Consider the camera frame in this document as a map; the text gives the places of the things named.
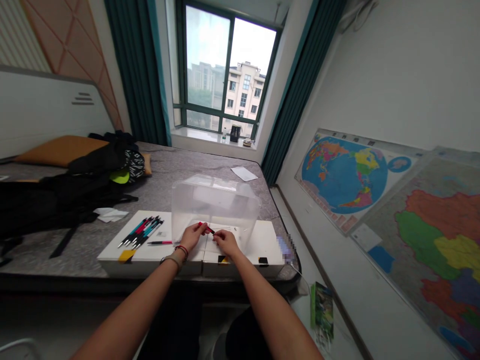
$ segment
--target gray mattress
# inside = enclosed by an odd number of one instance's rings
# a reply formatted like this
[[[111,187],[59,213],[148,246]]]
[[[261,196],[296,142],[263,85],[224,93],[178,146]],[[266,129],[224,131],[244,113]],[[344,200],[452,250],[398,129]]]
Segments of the gray mattress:
[[[113,237],[123,228],[137,210],[170,212],[172,209],[172,185],[178,180],[188,179],[195,174],[215,176],[226,180],[242,181],[230,168],[243,166],[258,176],[249,181],[255,194],[261,198],[259,220],[273,223],[277,236],[281,236],[292,249],[287,231],[272,199],[260,166],[253,161],[204,154],[173,147],[138,142],[140,151],[151,154],[152,176],[145,181],[134,184],[128,193],[139,198],[138,202],[118,204],[116,209],[128,211],[129,214],[117,222],[82,224],[73,235],[70,243],[59,257],[49,259],[50,254],[63,239],[68,229],[42,231],[25,236],[23,243],[8,253],[13,258],[9,264],[0,268],[0,274],[24,274],[42,276],[64,276],[80,278],[107,278],[107,273],[97,262],[97,256]],[[65,169],[8,163],[0,165],[0,175],[9,175],[8,181],[41,179],[45,176],[62,174]],[[298,269],[298,259],[293,259],[293,266]],[[277,277],[280,281],[289,281],[296,271],[285,265]],[[195,276],[193,281],[218,281],[229,279],[204,278]]]

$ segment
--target pink wall panel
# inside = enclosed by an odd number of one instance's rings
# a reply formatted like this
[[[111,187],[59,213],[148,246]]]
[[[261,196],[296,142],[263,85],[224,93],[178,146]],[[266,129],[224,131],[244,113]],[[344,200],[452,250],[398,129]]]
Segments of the pink wall panel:
[[[23,0],[52,71],[92,80],[116,130],[123,130],[88,0]]]

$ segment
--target clear plastic box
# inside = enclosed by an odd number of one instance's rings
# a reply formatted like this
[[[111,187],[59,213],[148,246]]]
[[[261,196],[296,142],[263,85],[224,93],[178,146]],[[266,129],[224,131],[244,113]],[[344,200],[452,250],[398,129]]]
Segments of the clear plastic box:
[[[187,226],[196,222],[238,227],[237,243],[248,253],[248,243],[262,202],[247,183],[202,174],[173,184],[172,240],[180,241]]]

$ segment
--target pen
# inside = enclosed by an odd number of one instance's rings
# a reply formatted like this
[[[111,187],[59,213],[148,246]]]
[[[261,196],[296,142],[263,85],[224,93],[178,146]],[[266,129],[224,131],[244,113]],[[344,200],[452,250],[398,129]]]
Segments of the pen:
[[[210,234],[215,235],[215,231],[213,231],[210,227],[206,227],[206,229],[210,232]]]
[[[150,245],[166,245],[166,244],[173,244],[172,241],[150,241],[147,244]]]
[[[153,223],[155,223],[156,221],[159,221],[159,220],[160,220],[160,219],[159,219],[158,216],[156,216],[155,218],[154,218],[154,217],[150,217],[150,218],[146,221],[145,224],[143,224],[142,226],[140,226],[140,228],[138,228],[138,230],[135,232],[135,236],[134,236],[134,238],[132,239],[132,241],[127,241],[127,242],[125,243],[125,245],[128,245],[130,242],[132,243],[132,245],[133,245],[134,243],[136,243],[136,242],[137,242],[137,239],[142,237],[142,235],[143,235],[143,233],[145,232],[145,229],[147,228],[147,226],[150,226],[150,225],[152,225]]]
[[[138,244],[134,245],[132,249],[138,249],[139,247],[141,247],[147,241],[150,235],[153,234],[154,230],[159,226],[161,226],[163,223],[164,221],[160,220],[155,225],[150,226],[148,230],[145,232],[145,234],[140,238],[140,240],[138,241]]]
[[[147,221],[147,218],[144,218],[140,223],[134,228],[131,233],[129,233],[125,238],[118,244],[117,248],[121,247],[128,239],[130,236],[132,236],[138,229],[141,227],[145,222]]]

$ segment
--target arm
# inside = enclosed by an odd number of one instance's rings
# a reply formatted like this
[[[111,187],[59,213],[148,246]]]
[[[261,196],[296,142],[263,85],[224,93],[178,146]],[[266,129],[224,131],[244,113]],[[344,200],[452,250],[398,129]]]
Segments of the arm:
[[[323,359],[289,304],[240,251],[235,236],[229,231],[220,230],[213,239],[235,263],[273,358]]]
[[[189,226],[180,244],[190,252],[207,224]],[[175,250],[183,260],[185,253]],[[71,359],[132,359],[177,275],[178,265],[164,261],[100,325]]]

